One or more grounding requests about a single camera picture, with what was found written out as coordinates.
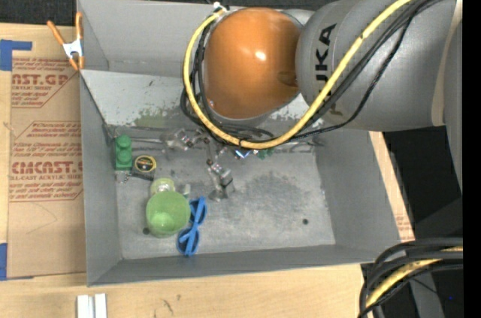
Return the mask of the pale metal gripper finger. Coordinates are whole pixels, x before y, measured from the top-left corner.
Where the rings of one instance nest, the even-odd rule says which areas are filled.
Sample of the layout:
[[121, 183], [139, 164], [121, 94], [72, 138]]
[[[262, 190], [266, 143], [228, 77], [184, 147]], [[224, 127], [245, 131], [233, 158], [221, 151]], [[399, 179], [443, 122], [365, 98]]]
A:
[[213, 181], [213, 189], [209, 194], [209, 199], [219, 202], [229, 198], [235, 192], [231, 169], [221, 166], [212, 159], [208, 159], [206, 163], [207, 173]]
[[175, 132], [164, 133], [160, 136], [160, 141], [165, 145], [162, 152], [166, 159], [174, 158], [178, 152], [186, 152], [195, 145], [205, 142], [206, 134], [196, 130], [193, 135], [188, 135], [185, 130], [177, 130]]

